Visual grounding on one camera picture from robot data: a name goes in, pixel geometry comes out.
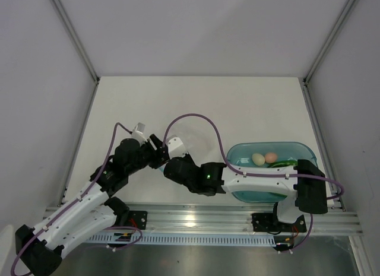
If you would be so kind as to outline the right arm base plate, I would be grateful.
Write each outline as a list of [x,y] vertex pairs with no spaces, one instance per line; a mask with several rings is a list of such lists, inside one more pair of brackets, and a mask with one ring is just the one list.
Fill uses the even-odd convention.
[[254,232],[264,232],[272,235],[280,233],[306,233],[306,221],[303,215],[297,218],[294,223],[284,223],[278,221],[273,213],[257,212],[251,215]]

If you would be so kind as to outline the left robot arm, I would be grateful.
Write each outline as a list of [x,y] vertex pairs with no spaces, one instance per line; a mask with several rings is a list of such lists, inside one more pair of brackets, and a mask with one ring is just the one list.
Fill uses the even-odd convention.
[[139,230],[133,225],[129,207],[116,197],[130,175],[145,167],[158,169],[173,156],[173,141],[148,139],[132,134],[110,147],[103,164],[69,202],[33,227],[15,232],[15,261],[29,275],[51,275],[62,260],[94,234],[109,228]]

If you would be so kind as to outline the clear zip top bag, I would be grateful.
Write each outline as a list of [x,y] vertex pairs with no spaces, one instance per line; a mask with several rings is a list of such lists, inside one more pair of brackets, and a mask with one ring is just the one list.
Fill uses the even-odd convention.
[[181,139],[197,166],[223,162],[215,130],[205,119],[196,116],[179,119],[170,127],[166,142],[173,137]]

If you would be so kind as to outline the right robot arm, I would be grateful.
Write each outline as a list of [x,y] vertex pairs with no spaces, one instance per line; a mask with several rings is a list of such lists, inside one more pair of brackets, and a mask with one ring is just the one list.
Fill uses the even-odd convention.
[[185,186],[190,192],[214,196],[228,193],[249,203],[253,193],[281,196],[274,201],[271,224],[285,230],[299,216],[325,214],[328,211],[325,175],[311,161],[300,159],[293,166],[278,168],[241,167],[224,163],[197,166],[190,155],[168,161],[164,176]]

